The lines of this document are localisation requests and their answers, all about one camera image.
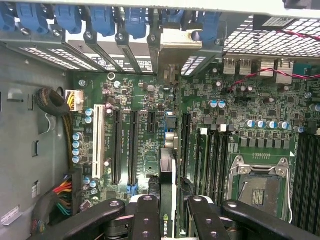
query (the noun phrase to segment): white sticker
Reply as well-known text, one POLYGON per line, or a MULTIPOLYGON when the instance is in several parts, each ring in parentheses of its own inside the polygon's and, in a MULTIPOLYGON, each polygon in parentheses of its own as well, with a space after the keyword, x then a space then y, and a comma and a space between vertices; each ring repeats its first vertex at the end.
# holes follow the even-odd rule
POLYGON ((290 24, 294 19, 288 17, 271 17, 262 26, 263 27, 285 27, 290 24))

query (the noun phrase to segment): green circuit board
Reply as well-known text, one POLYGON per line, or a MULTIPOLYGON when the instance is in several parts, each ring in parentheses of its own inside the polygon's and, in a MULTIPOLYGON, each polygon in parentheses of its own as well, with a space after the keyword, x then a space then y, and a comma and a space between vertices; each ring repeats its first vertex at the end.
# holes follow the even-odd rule
MULTIPOLYGON (((133 195, 147 194, 150 177, 159 175, 159 148, 164 146, 165 141, 165 114, 178 109, 179 113, 176 112, 178 116, 184 114, 190 117, 189 140, 184 164, 186 169, 182 177, 194 184, 194 192, 207 195, 217 203, 227 198, 243 199, 249 204, 252 201, 253 206, 286 219, 288 194, 293 191, 299 138, 293 128, 304 127, 307 119, 319 119, 319 113, 311 112, 309 109, 310 104, 318 100, 318 96, 313 94, 312 98, 306 99, 305 93, 319 92, 320 85, 315 81, 307 83, 304 80, 293 79, 289 90, 284 91, 283 86, 275 84, 272 78, 258 76, 235 86, 235 90, 229 92, 229 87, 236 80, 233 75, 214 76, 206 73, 197 78, 183 78, 175 88, 164 89, 163 83, 154 76, 116 74, 114 80, 108 80, 105 73, 76 73, 73 76, 74 89, 84 91, 85 110, 93 109, 94 105, 110 103, 113 106, 113 112, 115 110, 122 112, 120 181, 118 184, 112 183, 111 169, 106 166, 97 186, 98 193, 92 195, 88 189, 83 194, 83 200, 90 200, 93 204, 97 204, 109 198, 118 198, 129 203, 133 195), (80 80, 85 80, 84 87, 79 86, 80 80), (110 94, 103 95, 103 89, 108 89, 110 94), (180 93, 179 106, 175 105, 174 91, 180 93), (274 101, 267 102, 266 99, 269 98, 273 98, 274 101), (223 101, 225 106, 212 107, 211 101, 217 103, 223 101), (138 111, 139 118, 136 145, 137 188, 134 192, 128 189, 130 146, 127 140, 130 138, 132 111, 138 111), (148 127, 150 113, 155 118, 155 128, 152 132, 148 127), (254 123, 263 121, 264 126, 249 127, 246 124, 248 120, 254 123), (288 127, 287 129, 267 128, 265 124, 268 121, 286 122, 288 127), (232 126, 234 130, 225 134, 220 132, 221 125, 232 126), (199 132, 201 129, 207 129, 208 133, 212 134, 207 134, 203 139, 199 132), (219 161, 209 164, 206 159, 209 161, 217 144, 223 144, 217 150, 216 156, 219 161), (285 158, 289 171, 288 183, 287 172, 283 176, 270 173, 271 177, 268 178, 269 173, 260 174, 252 171, 251 175, 235 175, 231 178, 231 168, 238 156, 241 156, 247 165, 271 167, 277 166, 279 161, 285 158), (210 176, 213 174, 214 164, 217 164, 215 175, 218 179, 213 183, 210 176), (208 169, 206 172, 203 169, 199 170, 199 166, 202 165, 208 169), (213 193, 208 190, 209 185, 216 187, 220 192, 212 195, 213 193)), ((85 122, 85 118, 84 113, 76 113, 74 117, 74 132, 84 134, 82 162, 77 164, 77 167, 83 169, 83 177, 91 173, 93 149, 93 127, 85 122)), ((105 117, 105 159, 112 157, 112 142, 113 117, 107 115, 105 117)))

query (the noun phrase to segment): perforated metal grille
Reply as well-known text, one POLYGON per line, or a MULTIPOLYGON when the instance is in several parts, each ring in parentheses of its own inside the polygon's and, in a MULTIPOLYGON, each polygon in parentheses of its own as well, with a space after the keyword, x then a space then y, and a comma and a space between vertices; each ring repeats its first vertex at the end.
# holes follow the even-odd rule
POLYGON ((63 50, 63 49, 48 49, 49 51, 65 58, 68 59, 69 61, 79 65, 80 67, 87 69, 87 70, 95 70, 97 71, 98 69, 96 69, 93 66, 90 66, 89 64, 87 64, 86 62, 82 61, 80 58, 68 53, 67 51, 63 50))
MULTIPOLYGON (((320 20, 300 19, 285 30, 320 36, 320 20)), ((253 30, 253 16, 250 16, 225 41, 224 51, 233 54, 318 58, 320 42, 276 31, 253 30)))
POLYGON ((60 65, 60 66, 62 66, 64 68, 72 69, 72 70, 80 70, 78 67, 73 66, 73 65, 71 65, 71 64, 69 64, 69 63, 67 63, 65 61, 62 61, 62 60, 60 60, 60 59, 58 59, 58 58, 56 58, 54 56, 51 56, 51 55, 49 55, 49 54, 47 54, 47 53, 45 53, 43 51, 40 51, 40 50, 38 50, 36 48, 32 48, 32 47, 19 47, 19 48, 21 50, 24 50, 24 51, 30 53, 30 54, 36 55, 36 56, 38 56, 40 58, 43 58, 45 60, 48 60, 48 61, 53 62, 55 64, 58 64, 58 65, 60 65))

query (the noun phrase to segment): red wire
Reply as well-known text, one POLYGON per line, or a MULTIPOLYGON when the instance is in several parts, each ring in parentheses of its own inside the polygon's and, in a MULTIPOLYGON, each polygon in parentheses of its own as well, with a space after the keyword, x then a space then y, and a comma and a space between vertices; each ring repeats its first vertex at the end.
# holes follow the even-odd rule
POLYGON ((288 73, 285 73, 285 72, 280 71, 280 70, 275 70, 275 69, 273 69, 273 68, 263 68, 263 69, 261 69, 260 71, 257 71, 257 72, 255 72, 255 73, 251 73, 251 74, 245 76, 244 78, 242 78, 241 80, 238 80, 238 81, 234 82, 234 83, 231 85, 231 87, 229 88, 229 90, 232 91, 235 85, 238 85, 238 84, 243 83, 243 82, 245 81, 245 79, 252 78, 252 77, 258 75, 258 73, 262 73, 262 72, 266 72, 266 71, 268 71, 268 72, 275 72, 275 73, 277 73, 277 74, 281 74, 281 75, 284 75, 284 76, 286 76, 286 77, 292 77, 292 78, 298 78, 298 79, 319 79, 319 78, 320 78, 320 74, 314 75, 314 76, 298 75, 298 74, 288 74, 288 73))
POLYGON ((284 34, 288 34, 291 36, 297 36, 297 37, 303 38, 303 39, 313 39, 315 41, 320 42, 320 36, 314 36, 314 35, 309 35, 309 34, 305 34, 305 33, 298 33, 298 32, 294 32, 294 31, 290 31, 290 30, 282 30, 282 31, 278 31, 278 33, 284 33, 284 34))

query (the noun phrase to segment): gray metal panel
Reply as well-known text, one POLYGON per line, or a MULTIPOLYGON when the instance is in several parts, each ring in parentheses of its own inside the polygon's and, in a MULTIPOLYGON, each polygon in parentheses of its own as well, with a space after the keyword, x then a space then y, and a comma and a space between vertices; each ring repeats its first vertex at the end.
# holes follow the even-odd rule
POLYGON ((1 240, 29 237, 32 208, 39 199, 32 198, 33 184, 39 181, 42 195, 67 171, 62 121, 57 121, 54 131, 38 135, 38 114, 42 112, 36 104, 28 110, 28 95, 42 87, 66 89, 69 83, 63 70, 0 47, 0 218, 18 205, 24 212, 11 225, 0 224, 1 240), (23 102, 7 101, 9 91, 23 102), (39 141, 35 157, 33 141, 39 141))

